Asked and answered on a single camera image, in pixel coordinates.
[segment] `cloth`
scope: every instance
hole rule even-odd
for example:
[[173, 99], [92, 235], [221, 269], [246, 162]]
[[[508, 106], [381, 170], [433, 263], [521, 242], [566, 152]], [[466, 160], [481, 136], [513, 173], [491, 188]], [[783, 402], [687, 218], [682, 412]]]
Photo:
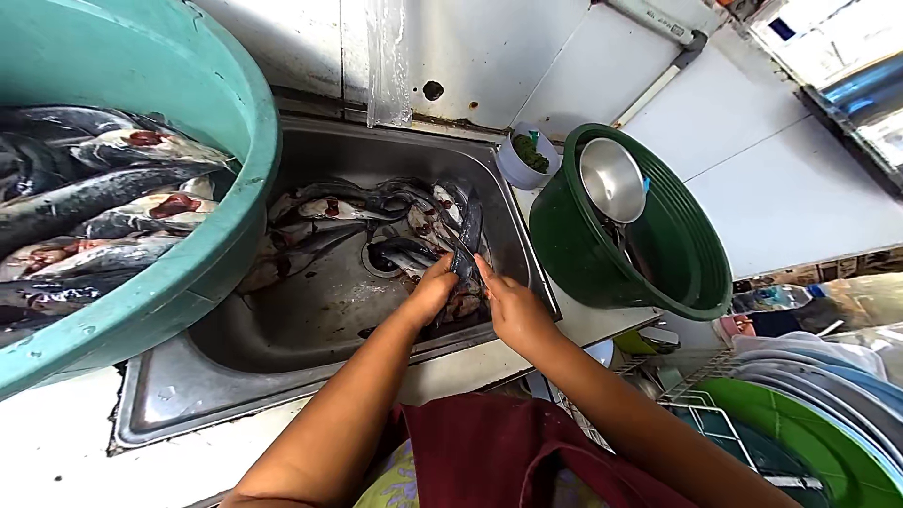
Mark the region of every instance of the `cloth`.
[[[386, 458], [399, 448], [405, 450], [408, 439], [414, 467], [399, 466], [396, 472], [413, 482], [396, 478], [380, 492], [405, 484], [416, 489], [417, 504], [388, 506], [545, 508], [556, 498], [556, 482], [568, 474], [611, 508], [694, 506], [590, 441], [563, 409], [547, 400], [469, 393], [421, 407], [398, 405], [389, 415], [371, 472], [385, 467]], [[569, 473], [561, 476], [563, 470]]]
[[[420, 508], [414, 450], [408, 439], [383, 461], [377, 478], [354, 508]], [[555, 477], [552, 508], [608, 508], [577, 475], [562, 469]]]

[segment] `person's left hand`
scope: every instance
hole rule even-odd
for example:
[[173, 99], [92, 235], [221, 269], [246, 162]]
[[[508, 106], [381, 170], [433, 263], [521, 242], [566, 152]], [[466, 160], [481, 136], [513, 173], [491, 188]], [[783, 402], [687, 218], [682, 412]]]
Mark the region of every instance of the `person's left hand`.
[[449, 292], [458, 283], [458, 276], [449, 272], [452, 254], [448, 253], [424, 273], [414, 292], [398, 307], [421, 328], [426, 326], [445, 306]]

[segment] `white countertop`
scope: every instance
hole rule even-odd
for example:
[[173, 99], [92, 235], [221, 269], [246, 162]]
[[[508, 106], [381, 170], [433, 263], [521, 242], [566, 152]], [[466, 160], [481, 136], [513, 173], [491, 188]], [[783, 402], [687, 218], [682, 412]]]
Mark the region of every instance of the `white countertop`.
[[[528, 211], [536, 192], [515, 194]], [[580, 346], [660, 315], [652, 308], [592, 309], [552, 288], [563, 316], [558, 327]], [[530, 368], [497, 339], [412, 366], [399, 399], [420, 404]], [[0, 402], [4, 505], [182, 508], [231, 488], [307, 402], [107, 457], [121, 381], [108, 367]]]

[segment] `metal bowl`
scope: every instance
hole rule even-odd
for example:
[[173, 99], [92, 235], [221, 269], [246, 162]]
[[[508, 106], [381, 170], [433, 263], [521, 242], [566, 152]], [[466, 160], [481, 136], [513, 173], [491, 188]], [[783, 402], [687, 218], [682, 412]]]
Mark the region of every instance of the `metal bowl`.
[[580, 155], [580, 178], [590, 201], [615, 222], [633, 222], [646, 208], [639, 166], [616, 141], [597, 137], [586, 144]]

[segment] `sink basin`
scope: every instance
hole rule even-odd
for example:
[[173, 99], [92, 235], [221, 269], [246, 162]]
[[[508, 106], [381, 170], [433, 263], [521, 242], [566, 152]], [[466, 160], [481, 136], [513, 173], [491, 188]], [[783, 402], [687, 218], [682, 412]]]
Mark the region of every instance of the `sink basin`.
[[[283, 118], [283, 154], [270, 202], [325, 176], [372, 186], [395, 176], [472, 185], [497, 270], [559, 315], [511, 190], [481, 142], [306, 118]], [[396, 232], [406, 227], [402, 221]], [[314, 393], [408, 295], [364, 268], [359, 234], [283, 283], [230, 295], [185, 332], [128, 361], [114, 451], [139, 447]], [[495, 339], [486, 309], [424, 330], [411, 363]]]

